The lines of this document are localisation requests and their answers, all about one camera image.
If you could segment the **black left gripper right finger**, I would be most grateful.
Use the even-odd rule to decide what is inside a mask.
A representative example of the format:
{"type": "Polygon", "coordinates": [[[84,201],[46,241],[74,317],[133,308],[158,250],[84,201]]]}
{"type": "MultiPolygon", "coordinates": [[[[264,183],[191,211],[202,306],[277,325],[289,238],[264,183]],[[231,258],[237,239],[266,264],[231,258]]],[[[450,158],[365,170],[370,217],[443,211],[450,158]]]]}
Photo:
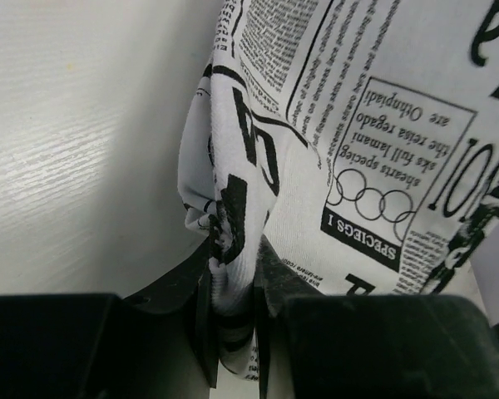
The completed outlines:
{"type": "Polygon", "coordinates": [[[326,296],[263,239],[254,300],[263,398],[499,398],[499,337],[465,298],[326,296]]]}

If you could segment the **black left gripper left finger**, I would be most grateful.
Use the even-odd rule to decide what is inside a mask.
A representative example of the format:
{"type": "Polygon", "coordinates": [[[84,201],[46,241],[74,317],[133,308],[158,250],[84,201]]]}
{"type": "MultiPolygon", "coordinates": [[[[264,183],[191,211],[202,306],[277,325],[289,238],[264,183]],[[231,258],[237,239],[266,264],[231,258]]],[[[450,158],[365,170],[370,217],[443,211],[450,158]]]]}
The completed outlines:
{"type": "Polygon", "coordinates": [[[0,296],[0,398],[207,398],[209,245],[137,293],[0,296]]]}

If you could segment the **newspaper print garment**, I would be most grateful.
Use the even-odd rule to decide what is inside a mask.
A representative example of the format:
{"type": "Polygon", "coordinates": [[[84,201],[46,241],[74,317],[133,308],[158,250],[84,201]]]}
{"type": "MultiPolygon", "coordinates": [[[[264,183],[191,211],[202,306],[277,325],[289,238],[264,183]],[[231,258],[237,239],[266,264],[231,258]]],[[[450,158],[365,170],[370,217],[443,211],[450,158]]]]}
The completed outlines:
{"type": "Polygon", "coordinates": [[[180,144],[220,360],[262,239],[324,294],[466,294],[499,224],[499,1],[225,1],[180,144]]]}

